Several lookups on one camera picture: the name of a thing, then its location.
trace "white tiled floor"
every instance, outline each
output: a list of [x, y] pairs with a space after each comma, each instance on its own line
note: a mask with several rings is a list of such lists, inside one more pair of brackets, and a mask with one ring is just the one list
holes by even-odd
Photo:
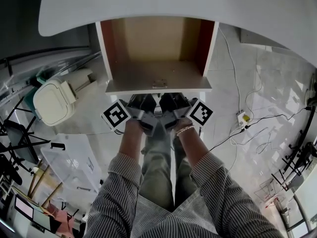
[[[276, 114], [286, 114], [290, 117], [304, 107], [305, 91], [315, 71], [312, 65], [298, 58], [241, 45], [236, 28], [224, 24], [220, 27], [228, 39], [236, 65], [241, 109], [246, 110], [252, 117], [247, 110], [245, 99], [250, 91], [261, 87], [261, 82], [262, 89], [251, 94], [247, 99], [255, 118]], [[239, 110], [239, 95], [233, 65], [224, 37], [220, 32], [207, 77], [213, 89], [210, 93], [202, 93], [201, 96], [205, 96], [206, 103], [214, 110], [214, 116], [203, 130], [203, 139], [206, 145], [212, 148], [229, 136], [230, 129], [236, 128], [236, 113]], [[195, 96], [195, 94], [186, 93], [185, 95], [189, 98]], [[87, 134], [103, 176], [106, 177], [109, 162], [117, 153], [121, 141], [121, 136], [111, 133], [100, 118], [101, 112], [110, 103], [111, 98], [105, 95], [105, 86], [100, 86], [93, 98], [85, 100], [77, 113], [66, 122], [54, 128], [38, 123], [34, 129], [38, 135], [41, 135], [42, 131], [46, 131], [47, 135], [58, 132]], [[298, 137], [299, 130], [305, 127], [307, 116], [308, 112], [303, 110], [289, 121], [283, 117], [262, 120], [235, 137], [237, 143], [244, 143], [266, 128], [248, 144], [236, 146], [231, 145], [228, 140], [213, 150], [213, 153], [224, 161], [227, 168], [231, 168], [237, 154], [231, 175], [257, 204], [260, 205], [261, 201], [254, 192], [260, 189], [259, 185], [262, 182], [271, 178], [271, 173], [277, 172], [278, 168], [284, 166], [281, 157], [290, 152], [288, 144], [292, 143]], [[256, 154], [256, 148], [267, 142], [269, 132], [272, 148], [282, 148], [282, 150], [272, 150], [269, 145], [261, 154]], [[174, 172], [175, 169], [172, 170], [172, 179], [175, 179]]]

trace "wooden cabinet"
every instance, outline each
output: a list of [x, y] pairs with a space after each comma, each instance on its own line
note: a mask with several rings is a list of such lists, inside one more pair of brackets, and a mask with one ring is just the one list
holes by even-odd
[[106, 93], [210, 91], [206, 78], [218, 22], [142, 16], [96, 23]]

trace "leg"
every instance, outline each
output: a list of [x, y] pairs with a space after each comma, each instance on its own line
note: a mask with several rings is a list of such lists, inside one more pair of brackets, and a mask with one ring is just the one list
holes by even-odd
[[170, 181], [170, 135], [165, 134], [162, 125], [156, 127], [153, 137], [147, 137], [140, 195], [156, 205], [172, 212], [174, 201]]
[[188, 163], [185, 151], [178, 137], [174, 139], [173, 145], [176, 162], [175, 208], [177, 208], [196, 191], [197, 186], [189, 177], [192, 168]]

